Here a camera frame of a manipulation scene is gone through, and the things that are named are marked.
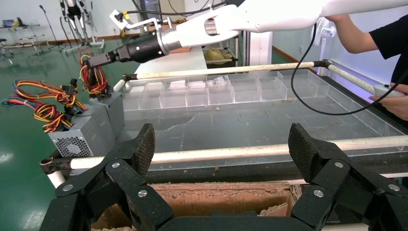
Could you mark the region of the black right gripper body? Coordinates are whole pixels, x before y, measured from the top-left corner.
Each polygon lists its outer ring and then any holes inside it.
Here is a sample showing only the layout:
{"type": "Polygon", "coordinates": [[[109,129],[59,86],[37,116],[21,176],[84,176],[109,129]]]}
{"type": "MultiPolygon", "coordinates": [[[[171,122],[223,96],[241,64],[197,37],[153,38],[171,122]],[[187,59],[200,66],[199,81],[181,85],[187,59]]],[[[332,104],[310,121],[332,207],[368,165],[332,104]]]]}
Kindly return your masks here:
{"type": "Polygon", "coordinates": [[[159,44],[156,30],[131,37],[125,47],[129,54],[126,59],[128,62],[146,63],[166,55],[159,44]]]}

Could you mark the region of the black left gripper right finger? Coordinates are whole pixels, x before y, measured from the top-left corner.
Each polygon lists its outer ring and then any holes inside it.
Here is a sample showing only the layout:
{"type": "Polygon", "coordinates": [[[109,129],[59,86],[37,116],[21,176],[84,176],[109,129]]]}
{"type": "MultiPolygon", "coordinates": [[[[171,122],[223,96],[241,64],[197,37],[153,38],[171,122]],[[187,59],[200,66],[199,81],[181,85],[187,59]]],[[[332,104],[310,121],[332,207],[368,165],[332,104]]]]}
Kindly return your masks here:
{"type": "Polygon", "coordinates": [[[291,125],[288,147],[306,182],[292,218],[319,231],[339,212],[339,218],[352,215],[370,231],[407,230],[406,187],[354,162],[336,144],[311,137],[299,123],[291,125]]]}

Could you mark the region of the person bare hand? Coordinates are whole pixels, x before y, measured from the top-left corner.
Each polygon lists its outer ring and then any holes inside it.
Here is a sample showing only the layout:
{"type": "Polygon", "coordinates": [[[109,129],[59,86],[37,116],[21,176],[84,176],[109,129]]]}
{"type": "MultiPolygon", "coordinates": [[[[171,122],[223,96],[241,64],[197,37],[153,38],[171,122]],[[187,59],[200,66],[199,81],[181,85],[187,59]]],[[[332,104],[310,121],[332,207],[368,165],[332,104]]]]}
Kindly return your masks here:
{"type": "Polygon", "coordinates": [[[408,120],[408,97],[386,97],[379,101],[389,112],[398,118],[408,120]]]}

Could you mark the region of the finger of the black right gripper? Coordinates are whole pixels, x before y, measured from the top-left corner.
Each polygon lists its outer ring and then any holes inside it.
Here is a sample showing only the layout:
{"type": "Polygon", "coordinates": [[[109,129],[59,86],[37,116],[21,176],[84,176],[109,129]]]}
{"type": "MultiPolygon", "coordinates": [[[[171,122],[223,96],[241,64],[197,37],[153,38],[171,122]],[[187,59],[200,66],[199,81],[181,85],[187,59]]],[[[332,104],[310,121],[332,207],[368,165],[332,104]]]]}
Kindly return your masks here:
{"type": "Polygon", "coordinates": [[[127,59],[128,59],[127,48],[120,47],[118,49],[90,57],[90,66],[95,67],[111,64],[114,62],[125,62],[127,59]]]}

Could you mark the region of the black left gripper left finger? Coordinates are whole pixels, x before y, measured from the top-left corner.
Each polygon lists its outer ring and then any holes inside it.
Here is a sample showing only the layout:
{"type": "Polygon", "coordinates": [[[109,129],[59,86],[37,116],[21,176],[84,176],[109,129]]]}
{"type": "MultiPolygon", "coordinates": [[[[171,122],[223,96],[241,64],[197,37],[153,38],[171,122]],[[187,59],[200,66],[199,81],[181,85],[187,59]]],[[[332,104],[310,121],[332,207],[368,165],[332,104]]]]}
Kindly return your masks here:
{"type": "Polygon", "coordinates": [[[96,166],[58,186],[42,231],[89,231],[118,205],[139,231],[157,231],[173,217],[170,205],[145,180],[155,151],[151,123],[136,138],[116,145],[96,166]]]}

